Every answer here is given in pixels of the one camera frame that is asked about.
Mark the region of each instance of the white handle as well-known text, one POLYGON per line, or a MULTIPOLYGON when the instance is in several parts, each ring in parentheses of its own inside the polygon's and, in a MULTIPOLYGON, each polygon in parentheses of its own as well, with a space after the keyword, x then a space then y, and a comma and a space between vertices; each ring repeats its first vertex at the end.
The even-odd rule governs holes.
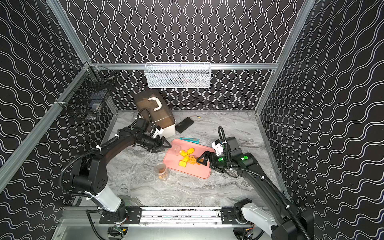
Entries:
POLYGON ((148 98, 148 100, 155 100, 156 103, 158 104, 158 107, 153 109, 154 111, 157 111, 161 108, 162 105, 161 105, 161 102, 158 98, 153 97, 153 98, 148 98))

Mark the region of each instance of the black power bank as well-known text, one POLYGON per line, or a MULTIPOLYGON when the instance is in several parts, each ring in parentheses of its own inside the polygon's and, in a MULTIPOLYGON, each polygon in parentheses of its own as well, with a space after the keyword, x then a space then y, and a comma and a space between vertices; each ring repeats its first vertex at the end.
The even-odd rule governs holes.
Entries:
POLYGON ((185 118, 184 120, 182 120, 181 122, 179 122, 176 125, 176 127, 175 127, 176 131, 178 131, 179 133, 182 133, 182 132, 184 132, 184 130, 189 128, 189 126, 191 126, 193 123, 194 123, 194 121, 192 119, 185 118))

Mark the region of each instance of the black wire basket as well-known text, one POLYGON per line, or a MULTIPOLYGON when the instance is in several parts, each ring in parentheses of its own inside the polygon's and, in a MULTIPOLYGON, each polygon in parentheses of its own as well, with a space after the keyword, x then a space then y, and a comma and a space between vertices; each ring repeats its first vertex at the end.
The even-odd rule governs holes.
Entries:
POLYGON ((112 70, 92 66, 59 104, 76 120, 98 120, 117 78, 118 74, 112 70))

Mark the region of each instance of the wall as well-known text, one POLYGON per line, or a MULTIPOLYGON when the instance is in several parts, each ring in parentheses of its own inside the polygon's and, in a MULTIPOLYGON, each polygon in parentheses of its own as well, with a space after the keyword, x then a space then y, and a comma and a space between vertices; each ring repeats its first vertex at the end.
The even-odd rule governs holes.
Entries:
POLYGON ((316 239, 383 239, 384 2, 318 0, 260 115, 316 239))
POLYGON ((276 62, 303 0, 61 0, 93 62, 276 62))
MULTIPOLYGON (((43 0, 0 1, 2 166, 82 66, 43 0)), ((76 122, 62 112, 0 193, 0 239, 51 239, 65 205, 58 177, 78 151, 100 144, 112 114, 76 122)))
MULTIPOLYGON (((60 2, 95 63, 275 63, 303 0, 60 2)), ((213 71, 209 89, 161 93, 172 110, 254 110, 269 75, 213 71)), ((135 109, 133 95, 146 84, 142 71, 122 71, 115 104, 135 109)))
POLYGON ((43 0, 0 1, 0 167, 82 66, 43 0))
MULTIPOLYGON (((136 109, 133 96, 149 89, 144 71, 117 71, 112 97, 118 109, 136 109)), ((171 110, 256 108, 271 70, 216 70, 207 89, 158 89, 171 110)))

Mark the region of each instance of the transparent container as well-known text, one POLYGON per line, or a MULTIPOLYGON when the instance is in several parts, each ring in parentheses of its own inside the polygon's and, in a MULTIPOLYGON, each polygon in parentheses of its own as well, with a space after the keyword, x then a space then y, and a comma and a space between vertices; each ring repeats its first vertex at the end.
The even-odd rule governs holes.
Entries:
POLYGON ((172 144, 171 148, 168 149, 167 153, 175 155, 175 156, 180 156, 181 152, 181 146, 172 144))
POLYGON ((211 63, 146 63, 144 69, 149 88, 209 88, 211 63))
POLYGON ((167 166, 164 164, 164 163, 158 163, 155 168, 154 168, 154 172, 156 174, 156 176, 162 180, 162 181, 165 181, 168 179, 169 177, 169 173, 168 173, 168 169, 167 169, 167 166))
MULTIPOLYGON (((163 129, 175 124, 172 111, 157 90, 147 90, 136 94, 133 98, 139 111, 143 108, 149 111, 153 124, 163 129)), ((148 114, 143 113, 142 117, 149 121, 148 114)))

